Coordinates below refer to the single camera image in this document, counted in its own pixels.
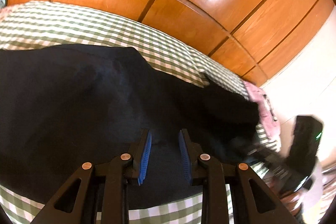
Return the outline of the person's right hand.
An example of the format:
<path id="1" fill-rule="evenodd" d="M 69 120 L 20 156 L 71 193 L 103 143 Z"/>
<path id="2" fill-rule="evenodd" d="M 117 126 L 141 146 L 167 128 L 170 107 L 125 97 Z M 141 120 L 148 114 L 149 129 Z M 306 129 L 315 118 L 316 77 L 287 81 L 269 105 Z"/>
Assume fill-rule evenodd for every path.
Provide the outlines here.
<path id="1" fill-rule="evenodd" d="M 286 193 L 280 197 L 285 207 L 294 215 L 301 209 L 305 223 L 318 223 L 319 202 L 323 194 L 322 166 L 318 161 L 314 167 L 311 178 L 314 182 L 310 190 L 301 188 L 295 193 Z"/>

